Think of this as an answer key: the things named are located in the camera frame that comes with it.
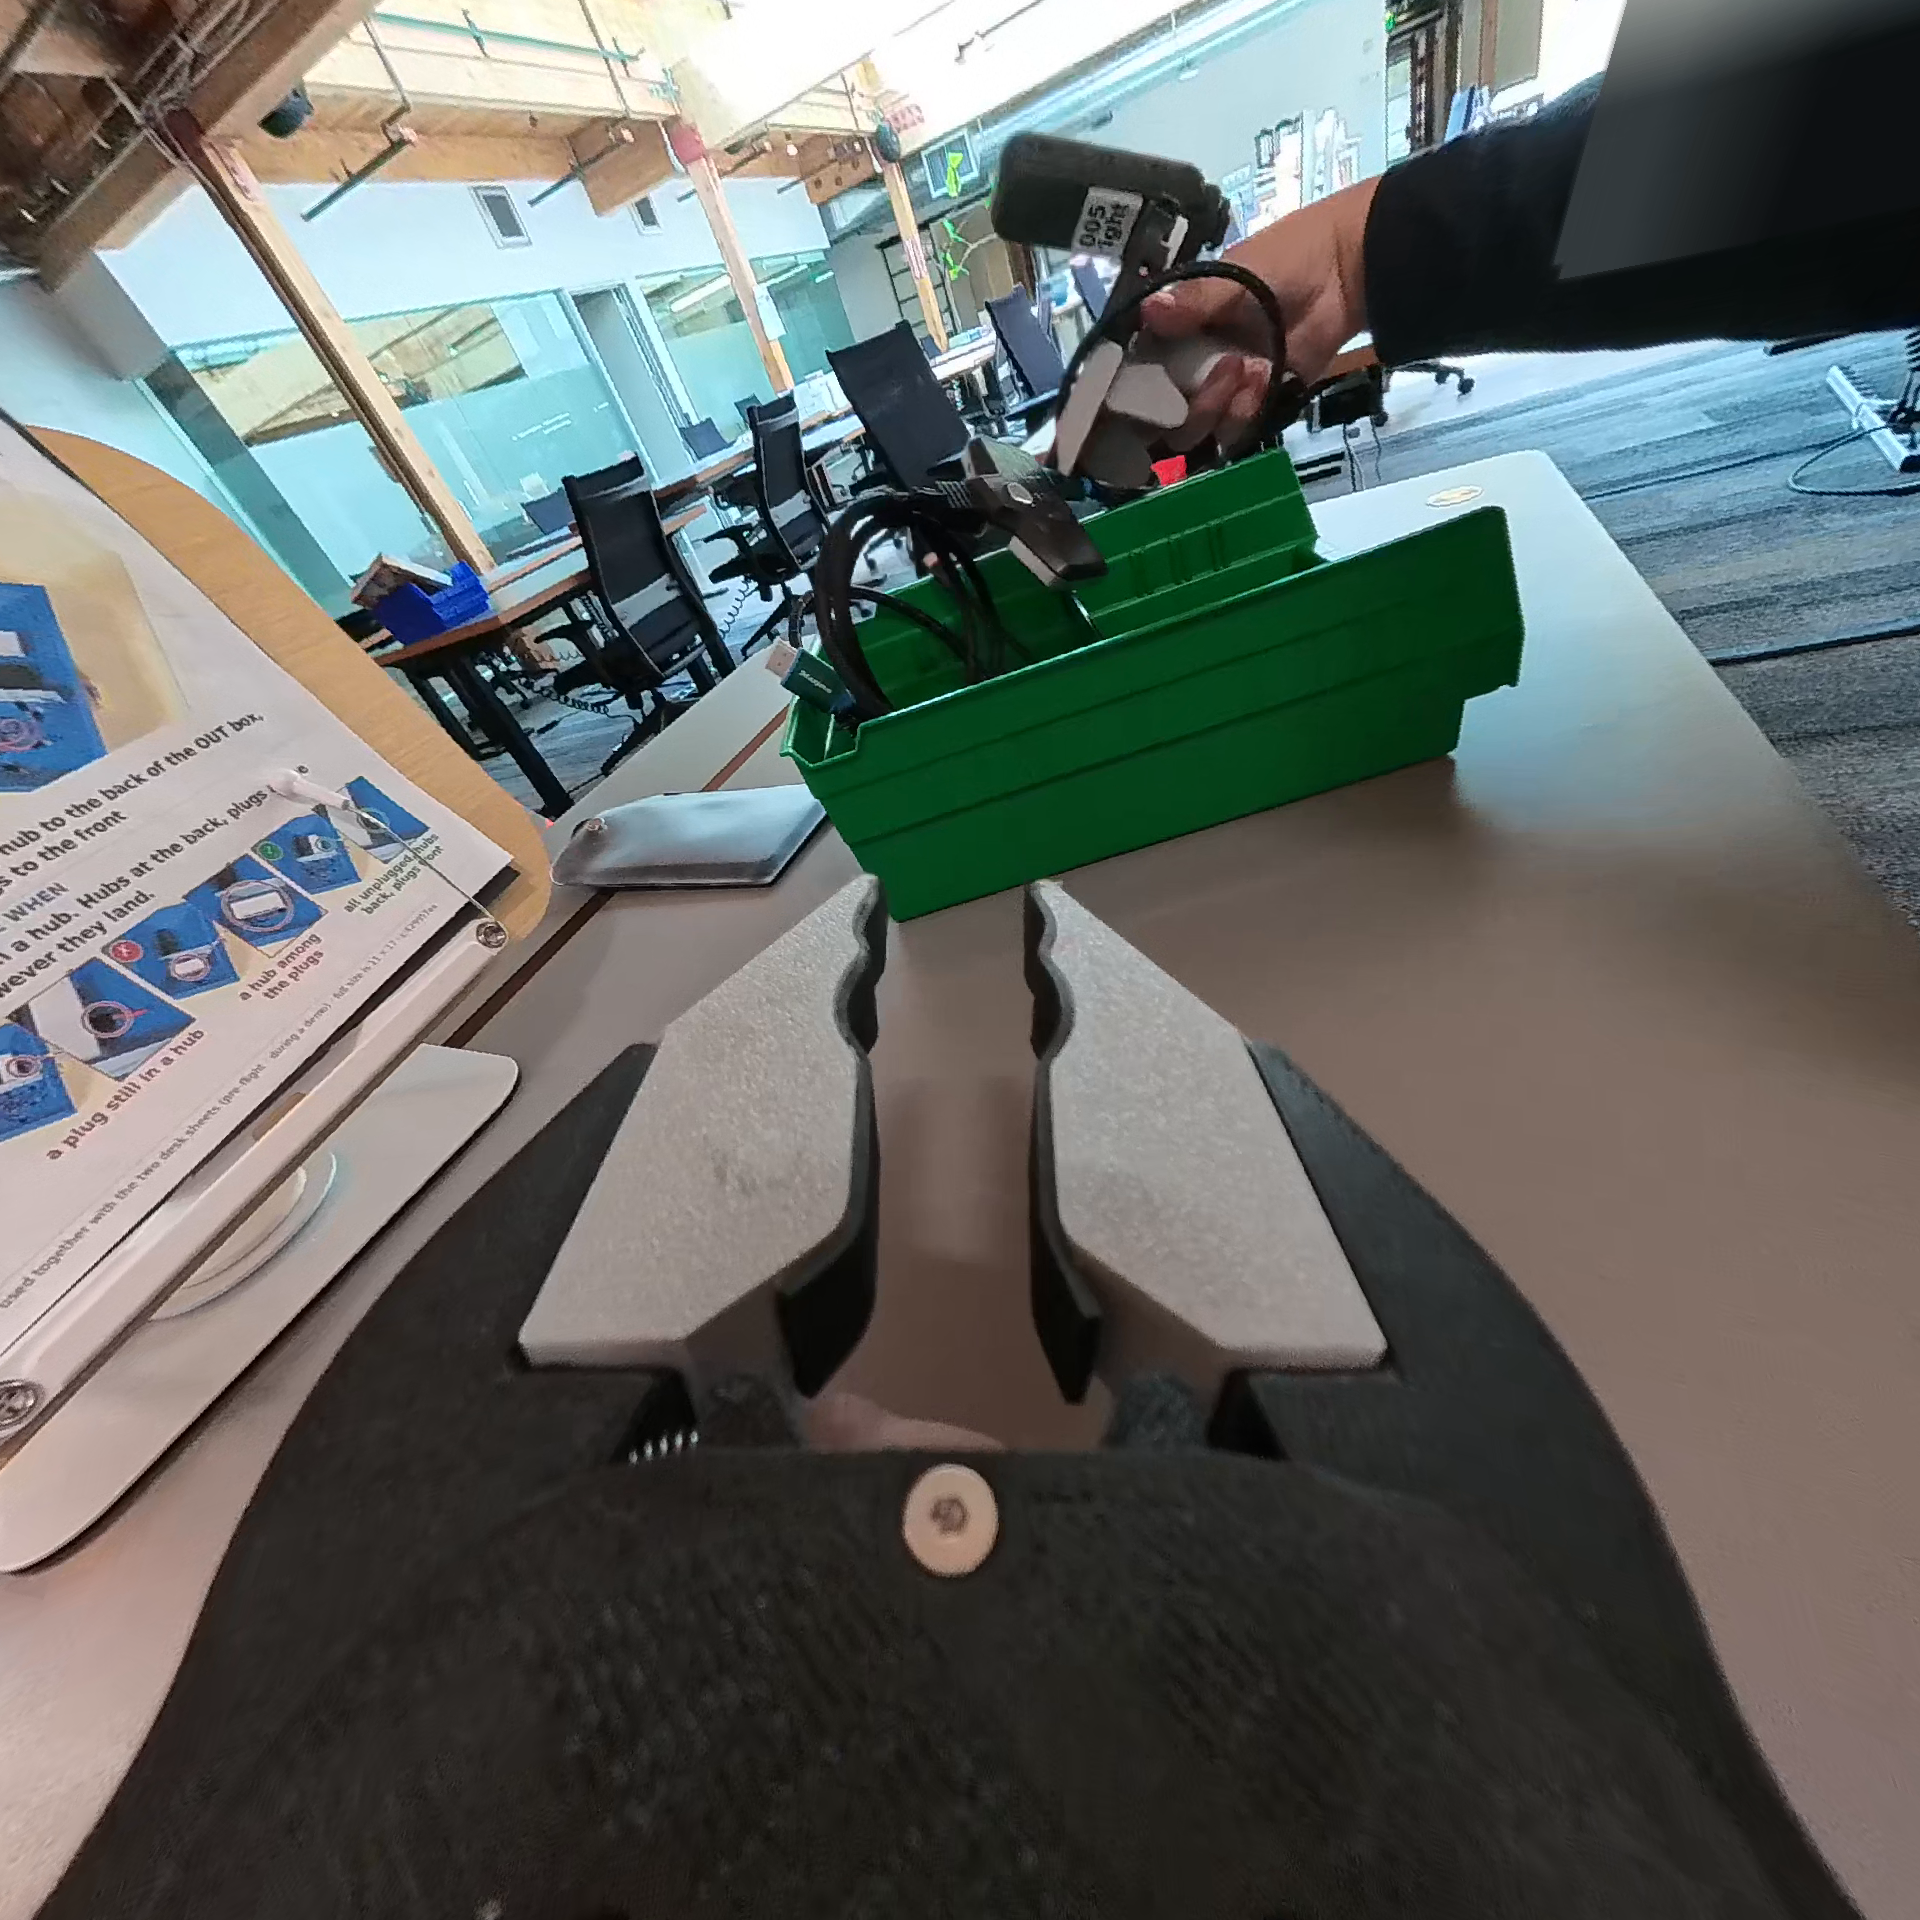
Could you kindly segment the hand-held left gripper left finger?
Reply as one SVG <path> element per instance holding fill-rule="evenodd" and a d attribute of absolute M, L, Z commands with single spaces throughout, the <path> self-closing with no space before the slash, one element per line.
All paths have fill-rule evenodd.
<path fill-rule="evenodd" d="M 659 1029 L 521 1325 L 529 1366 L 828 1391 L 875 1311 L 879 946 L 858 874 Z"/>

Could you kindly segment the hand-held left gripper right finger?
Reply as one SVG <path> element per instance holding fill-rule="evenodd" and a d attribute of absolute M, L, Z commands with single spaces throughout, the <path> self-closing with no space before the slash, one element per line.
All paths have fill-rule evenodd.
<path fill-rule="evenodd" d="M 1065 882 L 1023 887 L 1032 1325 L 1065 1404 L 1378 1377 L 1390 1336 L 1232 1020 Z"/>

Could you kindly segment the green plastic bin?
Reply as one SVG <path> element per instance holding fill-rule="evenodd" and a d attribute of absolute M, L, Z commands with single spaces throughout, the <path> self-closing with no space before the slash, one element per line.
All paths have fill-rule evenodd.
<path fill-rule="evenodd" d="M 977 561 L 1008 675 L 875 609 L 889 713 L 794 701 L 779 755 L 895 920 L 1449 758 L 1525 663 L 1499 509 L 1322 561 L 1293 452 L 1261 452 L 1081 534 L 1111 574 L 1078 592 Z"/>

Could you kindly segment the small blue parts bin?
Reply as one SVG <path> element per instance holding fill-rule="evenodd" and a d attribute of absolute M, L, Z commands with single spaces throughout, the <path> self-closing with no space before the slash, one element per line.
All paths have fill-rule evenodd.
<path fill-rule="evenodd" d="M 372 617 L 398 645 L 437 645 L 491 617 L 491 592 L 476 565 L 457 565 L 449 582 L 401 575 L 389 599 L 372 601 Z"/>

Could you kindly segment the grey usb hub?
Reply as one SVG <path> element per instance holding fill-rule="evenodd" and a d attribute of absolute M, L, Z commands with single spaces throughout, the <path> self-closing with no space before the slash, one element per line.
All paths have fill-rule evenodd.
<path fill-rule="evenodd" d="M 1044 592 L 1078 592 L 1111 575 L 1111 561 L 1059 494 L 1059 475 L 1036 469 L 1036 452 L 1010 444 L 968 444 L 958 452 L 958 494 L 970 518 L 1008 534 L 1010 561 L 1044 582 Z"/>

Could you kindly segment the person's right hand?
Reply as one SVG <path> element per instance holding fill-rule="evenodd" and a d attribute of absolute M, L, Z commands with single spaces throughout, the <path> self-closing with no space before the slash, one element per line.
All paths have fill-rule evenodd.
<path fill-rule="evenodd" d="M 1185 420 L 1154 444 L 1154 452 L 1195 447 L 1248 447 L 1261 444 L 1262 399 L 1297 379 L 1329 379 L 1337 351 L 1368 333 L 1365 292 L 1365 233 L 1378 207 L 1378 183 L 1337 190 L 1229 255 L 1229 268 L 1253 271 L 1283 326 L 1283 359 L 1262 326 L 1262 307 L 1238 279 L 1183 279 L 1143 307 L 1143 333 L 1154 336 L 1218 336 L 1216 379 L 1185 399 Z"/>

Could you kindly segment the long wooden office desk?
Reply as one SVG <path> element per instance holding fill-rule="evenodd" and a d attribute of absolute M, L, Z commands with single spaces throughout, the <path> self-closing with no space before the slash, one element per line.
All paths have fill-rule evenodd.
<path fill-rule="evenodd" d="M 389 627 L 362 617 L 346 621 L 346 634 L 389 675 L 415 690 L 415 701 L 469 747 L 476 758 L 521 768 L 521 785 L 529 791 L 529 813 L 544 827 L 562 820 L 570 785 L 553 770 L 528 723 L 504 705 L 501 679 L 483 670 L 513 648 L 539 617 L 583 617 L 590 645 L 603 621 L 603 592 L 590 575 L 583 537 L 553 537 L 521 565 L 483 574 L 486 609 L 460 627 L 398 645 Z"/>

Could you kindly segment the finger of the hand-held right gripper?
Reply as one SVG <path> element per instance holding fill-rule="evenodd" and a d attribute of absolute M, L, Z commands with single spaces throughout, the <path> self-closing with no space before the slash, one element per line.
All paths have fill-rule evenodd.
<path fill-rule="evenodd" d="M 1098 487 L 1154 487 L 1154 452 L 1185 428 L 1195 368 L 1116 368 L 1098 407 Z"/>
<path fill-rule="evenodd" d="M 1053 469 L 1078 469 L 1111 389 L 1124 379 L 1124 343 L 1081 343 L 1081 359 L 1073 364 L 1065 389 L 1059 389 L 1059 420 L 1053 420 Z"/>

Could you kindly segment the white sign stand base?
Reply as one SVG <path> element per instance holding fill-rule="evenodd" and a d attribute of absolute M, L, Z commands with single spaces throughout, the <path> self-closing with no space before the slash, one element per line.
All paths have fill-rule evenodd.
<path fill-rule="evenodd" d="M 513 1090 L 521 1061 L 491 1053 L 424 1044 L 398 1061 L 9 1457 L 0 1568 L 29 1579 L 101 1527 Z"/>

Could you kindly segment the instruction sheet on stand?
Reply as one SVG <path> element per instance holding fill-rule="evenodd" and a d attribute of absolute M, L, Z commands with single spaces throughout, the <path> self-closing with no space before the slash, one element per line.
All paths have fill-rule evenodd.
<path fill-rule="evenodd" d="M 9 1366 L 9 1453 L 29 1447 L 95 1366 L 173 1298 L 173 1286 L 221 1254 L 263 1193 L 311 1161 L 457 1013 L 457 999 L 528 939 L 553 903 L 544 820 L 513 802 L 398 679 L 362 663 L 322 609 L 215 514 L 193 487 L 145 469 L 125 447 L 16 420 L 74 487 L 125 518 L 166 574 L 179 574 L 263 663 L 276 663 L 331 723 L 359 730 L 389 777 L 409 777 L 442 813 L 469 820 L 504 874 L 483 882 L 483 910 L 409 959 L 398 988 L 352 1013 L 316 1055 L 286 1080 L 233 1141 L 221 1141 L 56 1311 L 53 1355 Z"/>

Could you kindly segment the person's right forearm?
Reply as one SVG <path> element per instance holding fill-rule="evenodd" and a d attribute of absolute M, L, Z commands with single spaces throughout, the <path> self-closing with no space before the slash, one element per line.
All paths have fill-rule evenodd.
<path fill-rule="evenodd" d="M 1365 311 L 1380 364 L 1449 351 L 1651 351 L 1805 333 L 1911 333 L 1911 216 L 1819 216 L 1805 233 L 1561 279 L 1559 233 L 1594 124 L 1582 79 L 1525 124 L 1486 124 L 1378 183 Z"/>

